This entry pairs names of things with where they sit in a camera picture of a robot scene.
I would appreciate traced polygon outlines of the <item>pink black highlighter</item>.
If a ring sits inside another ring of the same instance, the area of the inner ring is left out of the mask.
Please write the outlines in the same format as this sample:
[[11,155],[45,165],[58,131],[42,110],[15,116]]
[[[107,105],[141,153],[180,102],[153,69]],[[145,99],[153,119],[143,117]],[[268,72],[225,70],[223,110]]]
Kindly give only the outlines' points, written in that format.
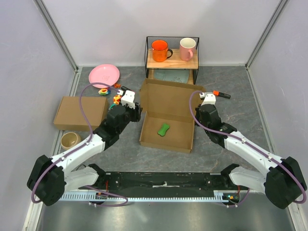
[[125,87],[125,86],[122,86],[121,89],[122,89],[123,91],[130,90],[129,88],[127,88],[127,87]]

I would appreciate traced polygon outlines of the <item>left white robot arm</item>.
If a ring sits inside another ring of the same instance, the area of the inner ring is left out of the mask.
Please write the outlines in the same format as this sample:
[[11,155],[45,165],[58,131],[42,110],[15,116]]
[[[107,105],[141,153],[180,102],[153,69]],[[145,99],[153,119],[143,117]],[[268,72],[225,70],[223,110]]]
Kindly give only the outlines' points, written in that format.
[[140,121],[141,112],[139,103],[115,105],[108,111],[106,119],[85,140],[54,157],[40,156],[26,184],[32,191],[32,202],[51,206],[65,192],[83,186],[95,189],[104,187],[104,171],[96,165],[78,171],[75,168],[115,144],[130,122]]

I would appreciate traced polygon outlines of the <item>orange black highlighter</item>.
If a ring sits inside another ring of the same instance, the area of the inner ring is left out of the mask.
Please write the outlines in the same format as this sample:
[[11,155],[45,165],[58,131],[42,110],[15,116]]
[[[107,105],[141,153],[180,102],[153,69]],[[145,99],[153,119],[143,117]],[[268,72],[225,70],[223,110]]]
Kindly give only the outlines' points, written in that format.
[[226,94],[226,93],[223,93],[223,92],[220,92],[220,91],[216,91],[216,90],[213,91],[213,94],[215,96],[226,98],[226,99],[230,99],[231,98],[231,96],[229,94]]

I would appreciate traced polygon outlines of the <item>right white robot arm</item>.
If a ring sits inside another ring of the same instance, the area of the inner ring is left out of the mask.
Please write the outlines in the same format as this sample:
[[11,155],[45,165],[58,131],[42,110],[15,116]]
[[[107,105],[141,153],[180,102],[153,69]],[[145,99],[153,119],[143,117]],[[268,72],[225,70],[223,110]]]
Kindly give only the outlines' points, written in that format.
[[291,203],[306,202],[307,185],[294,158],[282,158],[254,144],[235,127],[222,122],[213,104],[199,105],[195,111],[196,124],[205,130],[213,143],[239,155],[256,168],[251,171],[232,164],[220,177],[223,188],[229,190],[240,185],[256,190],[280,209]]

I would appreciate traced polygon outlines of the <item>orange mug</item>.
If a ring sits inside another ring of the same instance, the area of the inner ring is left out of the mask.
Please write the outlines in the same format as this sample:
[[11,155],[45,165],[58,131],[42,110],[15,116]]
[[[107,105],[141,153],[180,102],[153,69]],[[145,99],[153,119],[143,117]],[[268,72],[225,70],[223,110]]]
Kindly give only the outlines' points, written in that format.
[[152,57],[156,62],[163,62],[173,55],[173,51],[168,48],[168,43],[164,40],[155,40],[151,44]]

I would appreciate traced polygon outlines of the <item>brown cardboard box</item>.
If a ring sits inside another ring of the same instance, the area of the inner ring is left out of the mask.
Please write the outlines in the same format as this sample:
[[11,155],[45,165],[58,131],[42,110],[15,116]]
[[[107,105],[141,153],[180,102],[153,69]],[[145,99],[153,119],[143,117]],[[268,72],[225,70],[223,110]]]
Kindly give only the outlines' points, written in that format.
[[[145,113],[140,144],[182,153],[193,148],[194,119],[189,99],[194,91],[205,92],[199,85],[145,79],[140,89],[142,112]],[[163,123],[170,125],[166,135],[157,134]]]
[[[109,102],[105,97],[82,97],[84,115],[91,128],[96,129],[106,118]],[[90,128],[80,107],[79,97],[64,96],[54,119],[54,125],[59,130],[89,131]]]

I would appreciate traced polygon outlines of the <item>orange yellow flower toy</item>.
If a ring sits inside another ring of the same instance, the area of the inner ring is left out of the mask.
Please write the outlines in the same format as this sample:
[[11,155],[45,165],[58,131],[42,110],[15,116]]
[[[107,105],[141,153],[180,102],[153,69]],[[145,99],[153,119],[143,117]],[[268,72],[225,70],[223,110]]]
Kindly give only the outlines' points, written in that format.
[[122,98],[121,95],[115,95],[115,96],[113,97],[113,103],[116,104],[116,105],[119,105],[119,104],[120,104],[120,101],[121,101],[121,98]]

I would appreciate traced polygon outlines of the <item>pink mug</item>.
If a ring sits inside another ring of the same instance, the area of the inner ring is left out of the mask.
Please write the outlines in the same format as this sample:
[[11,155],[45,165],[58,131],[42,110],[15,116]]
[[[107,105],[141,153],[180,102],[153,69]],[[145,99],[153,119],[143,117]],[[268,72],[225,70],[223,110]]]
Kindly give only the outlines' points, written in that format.
[[196,47],[196,41],[192,38],[183,38],[180,40],[180,58],[183,61],[189,61],[193,58]]

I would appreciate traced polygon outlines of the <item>green black eraser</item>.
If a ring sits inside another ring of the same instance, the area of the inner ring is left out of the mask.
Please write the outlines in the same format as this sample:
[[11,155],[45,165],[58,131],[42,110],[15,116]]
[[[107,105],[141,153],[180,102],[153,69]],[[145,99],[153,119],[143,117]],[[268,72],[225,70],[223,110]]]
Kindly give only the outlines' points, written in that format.
[[166,135],[166,132],[169,130],[170,125],[167,123],[163,123],[161,128],[158,130],[157,134],[161,137]]

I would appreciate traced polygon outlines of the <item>small orange flower toy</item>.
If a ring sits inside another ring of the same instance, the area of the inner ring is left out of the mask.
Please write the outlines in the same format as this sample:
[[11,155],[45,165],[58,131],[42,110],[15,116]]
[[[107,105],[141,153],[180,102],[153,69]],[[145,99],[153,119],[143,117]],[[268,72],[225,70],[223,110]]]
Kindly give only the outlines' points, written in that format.
[[114,87],[115,87],[116,89],[119,89],[119,88],[121,88],[121,85],[118,84],[118,83],[115,83],[115,84],[114,84]]

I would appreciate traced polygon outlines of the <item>closed brown cardboard box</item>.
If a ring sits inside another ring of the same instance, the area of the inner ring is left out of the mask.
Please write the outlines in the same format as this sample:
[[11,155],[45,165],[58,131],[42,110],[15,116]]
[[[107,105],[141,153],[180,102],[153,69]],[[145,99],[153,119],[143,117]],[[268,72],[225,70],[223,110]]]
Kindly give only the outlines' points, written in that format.
[[[105,97],[82,97],[84,115],[91,128],[96,129],[106,118],[109,102]],[[54,119],[54,125],[59,130],[89,131],[90,128],[80,107],[79,97],[64,96]]]

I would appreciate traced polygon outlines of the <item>pink plate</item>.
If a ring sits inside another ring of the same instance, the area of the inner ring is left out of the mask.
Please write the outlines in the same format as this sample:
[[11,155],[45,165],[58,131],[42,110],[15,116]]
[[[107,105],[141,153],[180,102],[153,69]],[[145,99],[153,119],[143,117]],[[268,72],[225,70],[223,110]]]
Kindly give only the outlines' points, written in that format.
[[102,64],[93,68],[89,74],[89,83],[99,89],[112,87],[120,77],[119,69],[112,64]]

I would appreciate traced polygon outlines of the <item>light green tray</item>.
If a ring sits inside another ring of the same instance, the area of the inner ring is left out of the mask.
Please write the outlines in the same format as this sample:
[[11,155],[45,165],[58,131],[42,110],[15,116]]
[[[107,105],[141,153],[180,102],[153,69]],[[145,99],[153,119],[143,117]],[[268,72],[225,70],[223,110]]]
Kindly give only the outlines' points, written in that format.
[[153,77],[158,80],[187,83],[189,79],[189,70],[154,70]]

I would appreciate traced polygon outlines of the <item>beige cup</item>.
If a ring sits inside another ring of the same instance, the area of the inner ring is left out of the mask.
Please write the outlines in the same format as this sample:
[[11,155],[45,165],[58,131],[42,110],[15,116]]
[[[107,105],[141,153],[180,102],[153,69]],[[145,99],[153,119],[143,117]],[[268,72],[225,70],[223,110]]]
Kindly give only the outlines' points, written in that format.
[[81,137],[77,133],[67,132],[61,137],[61,147],[68,150],[81,142]]

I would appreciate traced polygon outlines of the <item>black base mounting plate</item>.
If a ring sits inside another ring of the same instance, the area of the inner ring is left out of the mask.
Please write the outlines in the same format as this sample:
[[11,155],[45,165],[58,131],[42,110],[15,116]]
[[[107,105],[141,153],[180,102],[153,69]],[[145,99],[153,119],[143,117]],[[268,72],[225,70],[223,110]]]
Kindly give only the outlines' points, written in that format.
[[207,172],[106,172],[94,188],[126,197],[201,197],[214,191],[246,190],[220,173]]

